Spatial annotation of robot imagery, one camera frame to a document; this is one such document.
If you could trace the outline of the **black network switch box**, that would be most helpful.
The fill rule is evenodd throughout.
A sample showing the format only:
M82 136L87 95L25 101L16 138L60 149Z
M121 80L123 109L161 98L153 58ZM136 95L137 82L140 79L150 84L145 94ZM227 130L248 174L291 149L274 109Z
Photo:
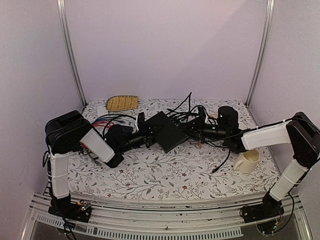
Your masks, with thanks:
M187 140L185 134L173 123L172 120L160 111L146 122L152 137L161 146L165 153Z

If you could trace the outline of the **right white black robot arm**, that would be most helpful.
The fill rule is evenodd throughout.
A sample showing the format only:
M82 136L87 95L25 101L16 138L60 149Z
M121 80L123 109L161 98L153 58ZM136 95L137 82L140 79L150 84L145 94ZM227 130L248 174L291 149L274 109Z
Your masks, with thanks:
M303 113L279 122L241 130L238 112L230 106L218 108L216 124L206 123L206 112L198 108L198 116L182 123L180 129L188 137L201 141L223 141L237 154L248 153L260 147L290 144L293 157L276 183L266 192L260 204L240 209L245 223L281 216L284 213L282 199L289 195L310 169L320 160L320 130Z

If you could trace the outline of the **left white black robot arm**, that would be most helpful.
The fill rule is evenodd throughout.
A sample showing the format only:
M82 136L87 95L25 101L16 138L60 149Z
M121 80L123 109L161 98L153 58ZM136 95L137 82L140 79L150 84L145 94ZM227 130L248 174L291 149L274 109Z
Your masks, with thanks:
M42 165L47 168L49 180L49 214L62 217L64 221L89 222L92 212L90 203L71 201L68 186L70 152L85 147L109 168L115 168L124 160L125 152L141 145L153 145L156 135L165 128L163 124L145 120L143 113L135 120L136 132L129 126L116 124L110 127L106 136L102 136L77 110L56 117L45 125L47 151Z

